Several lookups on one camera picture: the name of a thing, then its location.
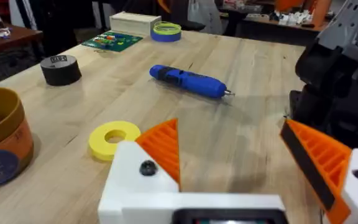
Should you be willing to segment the left gripper white and orange left finger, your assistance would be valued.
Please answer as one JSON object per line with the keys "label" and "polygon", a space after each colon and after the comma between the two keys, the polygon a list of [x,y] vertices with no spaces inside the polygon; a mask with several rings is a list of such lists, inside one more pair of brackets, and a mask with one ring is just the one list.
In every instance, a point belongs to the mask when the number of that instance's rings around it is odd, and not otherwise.
{"label": "left gripper white and orange left finger", "polygon": [[171,211],[139,205],[141,196],[180,191],[178,120],[120,142],[98,205],[100,223],[170,223]]}

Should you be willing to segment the left gripper white and orange right finger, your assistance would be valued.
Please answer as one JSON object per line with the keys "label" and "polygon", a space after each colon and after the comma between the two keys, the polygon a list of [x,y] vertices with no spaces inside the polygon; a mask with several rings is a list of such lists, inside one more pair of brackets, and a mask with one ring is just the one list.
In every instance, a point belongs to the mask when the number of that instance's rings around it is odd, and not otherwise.
{"label": "left gripper white and orange right finger", "polygon": [[280,135],[319,200],[323,223],[358,223],[358,148],[293,119]]}

